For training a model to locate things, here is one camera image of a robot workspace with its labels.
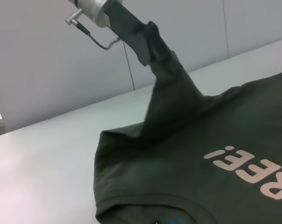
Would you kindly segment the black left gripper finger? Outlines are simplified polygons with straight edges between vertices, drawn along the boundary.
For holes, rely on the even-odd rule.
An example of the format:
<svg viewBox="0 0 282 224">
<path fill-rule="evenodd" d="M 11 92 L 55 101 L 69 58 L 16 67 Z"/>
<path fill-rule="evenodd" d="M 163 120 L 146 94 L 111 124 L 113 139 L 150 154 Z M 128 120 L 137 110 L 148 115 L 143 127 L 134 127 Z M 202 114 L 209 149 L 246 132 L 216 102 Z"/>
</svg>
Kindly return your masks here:
<svg viewBox="0 0 282 224">
<path fill-rule="evenodd" d="M 151 61 L 164 62 L 171 57 L 171 50 L 161 38 L 157 25 L 152 21 L 146 25 L 146 41 Z"/>
</svg>

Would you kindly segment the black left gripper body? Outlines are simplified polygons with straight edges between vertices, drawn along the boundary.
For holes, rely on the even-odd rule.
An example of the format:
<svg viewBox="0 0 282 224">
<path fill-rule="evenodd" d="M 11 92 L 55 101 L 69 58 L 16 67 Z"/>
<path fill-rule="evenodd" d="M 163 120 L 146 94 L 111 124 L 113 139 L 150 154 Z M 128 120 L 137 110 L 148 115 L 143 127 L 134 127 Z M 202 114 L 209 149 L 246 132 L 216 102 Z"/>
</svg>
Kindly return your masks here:
<svg viewBox="0 0 282 224">
<path fill-rule="evenodd" d="M 143 66 L 149 65 L 151 51 L 148 41 L 152 25 L 142 23 L 117 0 L 110 1 L 104 12 L 110 21 L 109 28 L 136 53 Z"/>
</svg>

